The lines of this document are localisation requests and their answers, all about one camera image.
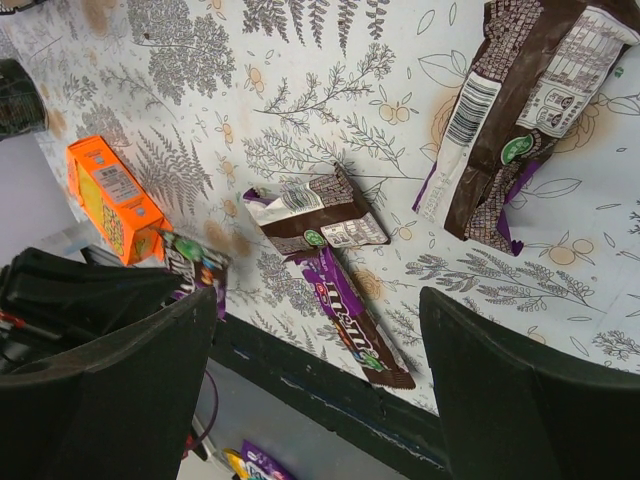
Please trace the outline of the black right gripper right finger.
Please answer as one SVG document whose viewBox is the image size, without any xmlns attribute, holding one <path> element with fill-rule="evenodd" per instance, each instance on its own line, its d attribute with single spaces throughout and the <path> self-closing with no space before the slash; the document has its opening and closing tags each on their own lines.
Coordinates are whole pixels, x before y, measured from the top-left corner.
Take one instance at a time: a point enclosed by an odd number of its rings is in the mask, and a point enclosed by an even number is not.
<svg viewBox="0 0 640 480">
<path fill-rule="evenodd" d="M 453 478 L 638 478 L 638 375 L 545 346 L 431 287 L 419 318 Z"/>
</svg>

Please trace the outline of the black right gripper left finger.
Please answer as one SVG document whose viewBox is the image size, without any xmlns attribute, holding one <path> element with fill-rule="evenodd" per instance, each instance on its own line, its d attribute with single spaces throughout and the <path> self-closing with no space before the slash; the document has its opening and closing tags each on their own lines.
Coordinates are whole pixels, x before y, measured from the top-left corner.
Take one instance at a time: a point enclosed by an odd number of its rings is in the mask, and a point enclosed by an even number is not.
<svg viewBox="0 0 640 480">
<path fill-rule="evenodd" d="M 202 289 L 2 375 L 2 478 L 176 478 L 216 320 Z"/>
</svg>

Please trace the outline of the brown M&M candy bag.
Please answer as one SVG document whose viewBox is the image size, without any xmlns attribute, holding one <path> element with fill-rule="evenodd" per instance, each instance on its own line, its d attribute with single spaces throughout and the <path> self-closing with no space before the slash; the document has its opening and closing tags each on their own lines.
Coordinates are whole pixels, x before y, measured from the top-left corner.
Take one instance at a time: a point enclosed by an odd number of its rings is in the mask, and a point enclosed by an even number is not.
<svg viewBox="0 0 640 480">
<path fill-rule="evenodd" d="M 370 383 L 400 390 L 416 388 L 398 349 L 370 313 L 329 247 L 299 252 L 286 260 L 300 268 L 325 315 Z"/>
</svg>

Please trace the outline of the purple M&M candy bag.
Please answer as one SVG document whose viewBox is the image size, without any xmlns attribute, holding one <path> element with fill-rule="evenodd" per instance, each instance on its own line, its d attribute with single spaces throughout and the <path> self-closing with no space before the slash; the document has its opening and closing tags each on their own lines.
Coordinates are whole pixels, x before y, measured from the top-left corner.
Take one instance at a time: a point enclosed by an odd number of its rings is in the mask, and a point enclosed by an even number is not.
<svg viewBox="0 0 640 480">
<path fill-rule="evenodd" d="M 160 236 L 165 268 L 181 277 L 181 284 L 171 298 L 180 300 L 197 290 L 213 287 L 217 295 L 217 315 L 223 320 L 231 258 L 176 232 L 161 230 Z"/>
</svg>

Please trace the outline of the brown candy bag barcode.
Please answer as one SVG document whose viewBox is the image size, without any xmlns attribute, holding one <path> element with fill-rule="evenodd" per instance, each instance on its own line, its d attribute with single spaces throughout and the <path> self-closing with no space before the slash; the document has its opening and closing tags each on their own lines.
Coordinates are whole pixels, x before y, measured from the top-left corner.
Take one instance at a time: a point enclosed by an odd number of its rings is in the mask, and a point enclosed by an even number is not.
<svg viewBox="0 0 640 480">
<path fill-rule="evenodd" d="M 505 206 L 639 43 L 636 1 L 489 1 L 478 48 L 412 206 L 517 256 Z"/>
</svg>

